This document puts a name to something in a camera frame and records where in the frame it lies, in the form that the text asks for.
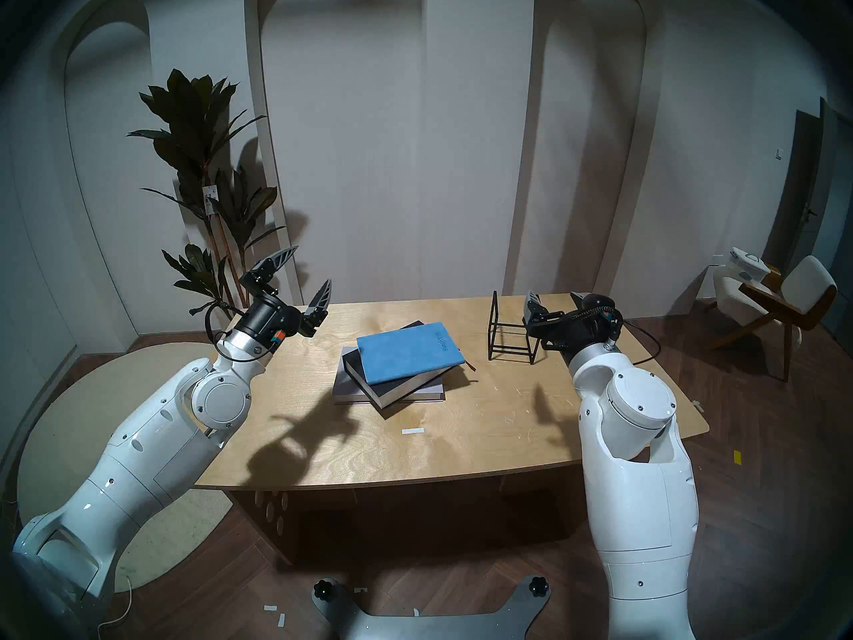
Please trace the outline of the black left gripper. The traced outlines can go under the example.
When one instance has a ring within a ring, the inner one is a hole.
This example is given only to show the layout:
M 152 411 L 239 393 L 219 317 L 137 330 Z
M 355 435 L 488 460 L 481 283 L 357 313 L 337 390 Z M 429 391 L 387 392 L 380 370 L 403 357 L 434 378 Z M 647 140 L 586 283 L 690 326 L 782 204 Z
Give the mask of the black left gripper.
M 272 253 L 241 277 L 241 284 L 253 297 L 253 302 L 239 320 L 239 331 L 262 347 L 276 347 L 294 335 L 312 338 L 329 315 L 331 278 L 318 289 L 304 311 L 286 304 L 268 284 L 294 257 L 298 247 L 293 245 Z

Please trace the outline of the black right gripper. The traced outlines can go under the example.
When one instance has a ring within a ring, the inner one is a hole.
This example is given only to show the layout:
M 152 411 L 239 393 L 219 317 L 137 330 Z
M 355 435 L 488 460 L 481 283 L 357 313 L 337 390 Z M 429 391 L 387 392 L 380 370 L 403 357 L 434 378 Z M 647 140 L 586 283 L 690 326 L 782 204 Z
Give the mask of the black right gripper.
M 588 346 L 616 349 L 624 320 L 614 301 L 601 294 L 570 292 L 573 311 L 549 311 L 538 294 L 529 291 L 524 300 L 526 334 L 538 340 L 546 351 L 559 352 L 570 364 Z

